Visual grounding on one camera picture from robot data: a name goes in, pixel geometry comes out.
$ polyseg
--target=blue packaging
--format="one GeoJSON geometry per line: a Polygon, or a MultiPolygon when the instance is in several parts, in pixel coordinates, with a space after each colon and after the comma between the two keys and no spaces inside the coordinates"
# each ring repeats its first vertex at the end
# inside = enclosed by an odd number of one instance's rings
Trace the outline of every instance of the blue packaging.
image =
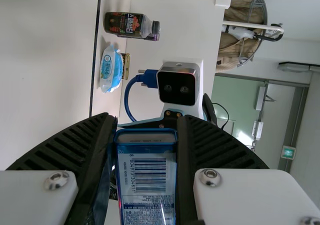
{"type": "Polygon", "coordinates": [[[103,93],[113,92],[119,87],[124,69],[123,57],[115,50],[114,46],[108,46],[103,54],[100,64],[99,85],[103,93]]]}
{"type": "Polygon", "coordinates": [[[114,142],[121,224],[175,225],[176,131],[122,129],[114,142]]]}

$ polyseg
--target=door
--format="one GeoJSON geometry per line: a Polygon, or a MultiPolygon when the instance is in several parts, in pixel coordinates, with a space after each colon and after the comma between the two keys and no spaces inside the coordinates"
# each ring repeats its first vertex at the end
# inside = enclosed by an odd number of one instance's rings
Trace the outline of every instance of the door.
{"type": "Polygon", "coordinates": [[[279,165],[295,89],[276,84],[269,84],[267,88],[266,94],[276,101],[264,102],[261,117],[263,130],[260,140],[256,141],[255,154],[270,169],[277,169],[279,165]]]}

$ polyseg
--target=black cable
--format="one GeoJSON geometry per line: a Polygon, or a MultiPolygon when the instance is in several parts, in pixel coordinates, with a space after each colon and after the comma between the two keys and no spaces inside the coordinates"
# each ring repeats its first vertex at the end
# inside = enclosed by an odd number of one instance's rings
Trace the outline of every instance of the black cable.
{"type": "Polygon", "coordinates": [[[225,110],[226,114],[228,115],[228,119],[226,120],[225,124],[222,125],[221,129],[223,130],[225,128],[225,126],[227,125],[227,123],[229,122],[229,113],[227,111],[227,109],[225,109],[222,105],[220,105],[219,103],[213,102],[213,104],[216,104],[218,106],[220,106],[221,108],[223,108],[223,110],[225,110]]]}

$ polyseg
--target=blue cable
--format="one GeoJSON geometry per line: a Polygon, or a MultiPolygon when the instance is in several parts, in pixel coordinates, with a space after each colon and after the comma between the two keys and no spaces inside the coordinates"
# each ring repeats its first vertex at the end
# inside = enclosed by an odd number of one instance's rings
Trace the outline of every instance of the blue cable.
{"type": "Polygon", "coordinates": [[[129,92],[133,84],[143,82],[145,85],[147,85],[148,88],[157,89],[157,72],[158,70],[153,69],[147,69],[144,74],[138,74],[134,78],[132,78],[128,84],[126,85],[125,91],[124,91],[124,108],[125,112],[128,115],[128,117],[131,119],[132,122],[136,122],[137,120],[134,118],[134,116],[131,114],[129,109],[129,92]]]}

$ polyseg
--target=plastic bottle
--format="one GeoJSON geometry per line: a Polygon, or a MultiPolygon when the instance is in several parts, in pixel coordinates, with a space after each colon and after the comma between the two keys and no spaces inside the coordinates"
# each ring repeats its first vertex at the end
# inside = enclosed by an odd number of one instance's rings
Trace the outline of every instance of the plastic bottle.
{"type": "Polygon", "coordinates": [[[160,33],[160,22],[141,13],[107,12],[103,26],[107,33],[126,38],[145,39],[160,33]]]}

